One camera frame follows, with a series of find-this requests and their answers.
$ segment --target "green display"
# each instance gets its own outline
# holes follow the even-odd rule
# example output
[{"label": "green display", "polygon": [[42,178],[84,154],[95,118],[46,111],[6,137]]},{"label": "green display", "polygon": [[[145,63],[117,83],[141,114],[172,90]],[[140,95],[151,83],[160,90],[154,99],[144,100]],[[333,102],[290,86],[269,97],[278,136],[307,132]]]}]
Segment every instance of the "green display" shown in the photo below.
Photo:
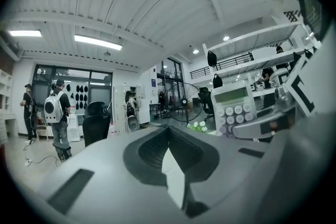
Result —
[{"label": "green display", "polygon": [[240,99],[243,97],[247,97],[247,91],[246,88],[240,88],[237,90],[233,90],[230,92],[223,92],[220,94],[215,95],[215,100],[217,103],[227,102],[235,99]]}]

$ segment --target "hair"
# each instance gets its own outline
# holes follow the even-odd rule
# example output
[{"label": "hair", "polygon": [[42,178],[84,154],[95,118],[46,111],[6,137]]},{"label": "hair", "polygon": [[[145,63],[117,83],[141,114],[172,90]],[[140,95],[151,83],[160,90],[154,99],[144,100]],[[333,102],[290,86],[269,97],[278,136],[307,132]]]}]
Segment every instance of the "hair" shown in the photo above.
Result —
[{"label": "hair", "polygon": [[131,92],[127,91],[125,94],[125,103],[127,103],[130,100],[130,95],[131,95]]}]

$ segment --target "ceiling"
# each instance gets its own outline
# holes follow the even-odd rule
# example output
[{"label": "ceiling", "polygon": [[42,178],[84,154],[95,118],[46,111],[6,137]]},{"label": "ceiling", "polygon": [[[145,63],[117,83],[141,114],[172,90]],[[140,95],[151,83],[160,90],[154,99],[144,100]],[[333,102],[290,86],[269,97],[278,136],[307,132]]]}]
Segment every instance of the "ceiling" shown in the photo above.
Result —
[{"label": "ceiling", "polygon": [[[25,54],[108,61],[148,69],[164,58],[200,45],[224,29],[264,17],[295,0],[8,0],[7,29],[40,29],[42,38],[18,39]],[[74,41],[74,34],[117,42],[121,51]]]}]

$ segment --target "black industrial fan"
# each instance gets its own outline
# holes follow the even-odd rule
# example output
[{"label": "black industrial fan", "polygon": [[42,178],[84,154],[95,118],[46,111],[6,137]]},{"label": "black industrial fan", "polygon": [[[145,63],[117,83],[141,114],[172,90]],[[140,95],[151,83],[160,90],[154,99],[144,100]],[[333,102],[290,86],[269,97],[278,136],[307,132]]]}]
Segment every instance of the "black industrial fan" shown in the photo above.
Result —
[{"label": "black industrial fan", "polygon": [[192,84],[174,82],[166,93],[166,110],[169,116],[187,124],[197,118],[203,108],[198,97],[199,92]]}]

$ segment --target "black railing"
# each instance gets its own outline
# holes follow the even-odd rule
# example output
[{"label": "black railing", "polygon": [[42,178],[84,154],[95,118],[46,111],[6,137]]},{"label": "black railing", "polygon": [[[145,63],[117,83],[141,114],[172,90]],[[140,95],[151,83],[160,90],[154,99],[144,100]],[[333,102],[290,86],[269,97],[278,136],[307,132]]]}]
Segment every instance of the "black railing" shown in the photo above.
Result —
[{"label": "black railing", "polygon": [[[244,62],[250,62],[250,61],[253,61],[253,60],[254,59],[253,59],[252,53],[248,52],[247,54],[218,62],[216,67],[213,67],[213,68],[214,68],[215,71],[217,71],[217,70],[225,69],[227,67],[236,66],[236,65],[239,65],[239,64],[244,63]],[[210,74],[209,67],[200,68],[200,69],[197,69],[197,70],[194,70],[194,71],[190,72],[190,76],[191,76],[192,79],[196,79],[196,78],[199,78],[199,77],[204,77],[204,76],[207,76],[209,74]]]}]

